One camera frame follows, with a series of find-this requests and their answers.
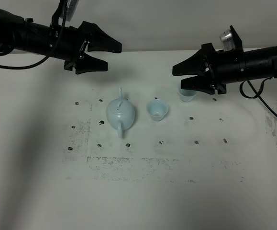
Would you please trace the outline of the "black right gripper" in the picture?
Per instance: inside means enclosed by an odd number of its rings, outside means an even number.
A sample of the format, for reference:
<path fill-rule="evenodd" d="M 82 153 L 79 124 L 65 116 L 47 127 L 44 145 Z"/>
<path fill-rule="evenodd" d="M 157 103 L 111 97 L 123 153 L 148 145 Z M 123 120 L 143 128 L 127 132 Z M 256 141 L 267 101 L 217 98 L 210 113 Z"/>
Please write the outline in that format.
<path fill-rule="evenodd" d="M 242 59 L 242 49 L 216 51 L 211 43 L 207 43 L 193 56 L 174 65 L 172 75 L 195 75 L 182 79 L 181 89 L 207 94 L 226 94 L 226 85 L 236 82 L 234 74 L 239 74 Z"/>

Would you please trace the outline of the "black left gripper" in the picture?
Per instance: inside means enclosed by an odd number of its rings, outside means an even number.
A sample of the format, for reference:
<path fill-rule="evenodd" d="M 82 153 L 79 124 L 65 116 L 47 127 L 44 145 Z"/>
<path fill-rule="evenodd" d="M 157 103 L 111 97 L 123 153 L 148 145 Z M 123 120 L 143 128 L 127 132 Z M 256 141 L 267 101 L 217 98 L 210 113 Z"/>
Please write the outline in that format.
<path fill-rule="evenodd" d="M 83 21 L 79 28 L 62 27 L 52 24 L 49 30 L 49 43 L 54 45 L 60 38 L 53 54 L 54 58 L 64 60 L 64 69 L 76 74 L 88 72 L 106 72 L 106 61 L 85 54 L 88 52 L 104 51 L 121 53 L 122 44 L 102 31 L 95 23 Z"/>

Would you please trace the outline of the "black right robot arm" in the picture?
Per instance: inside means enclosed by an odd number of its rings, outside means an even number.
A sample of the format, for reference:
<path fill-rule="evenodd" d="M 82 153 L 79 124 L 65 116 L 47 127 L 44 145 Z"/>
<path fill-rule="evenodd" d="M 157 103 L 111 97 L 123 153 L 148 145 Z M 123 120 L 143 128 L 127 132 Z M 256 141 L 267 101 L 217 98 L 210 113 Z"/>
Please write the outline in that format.
<path fill-rule="evenodd" d="M 229 83 L 277 78 L 277 46 L 244 51 L 216 51 L 203 44 L 190 58 L 172 67 L 173 76 L 187 76 L 181 88 L 210 95 L 225 94 Z"/>

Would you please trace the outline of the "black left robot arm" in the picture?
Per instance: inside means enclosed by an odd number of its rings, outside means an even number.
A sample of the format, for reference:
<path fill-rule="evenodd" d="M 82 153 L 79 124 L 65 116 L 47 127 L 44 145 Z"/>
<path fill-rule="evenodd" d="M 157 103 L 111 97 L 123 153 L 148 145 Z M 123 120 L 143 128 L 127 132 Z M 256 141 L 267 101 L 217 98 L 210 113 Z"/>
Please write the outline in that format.
<path fill-rule="evenodd" d="M 64 60 L 65 70 L 75 69 L 81 74 L 108 70 L 106 61 L 88 52 L 121 53 L 122 44 L 94 23 L 83 21 L 75 28 L 62 27 L 55 21 L 45 26 L 0 9 L 0 55 L 15 49 Z"/>

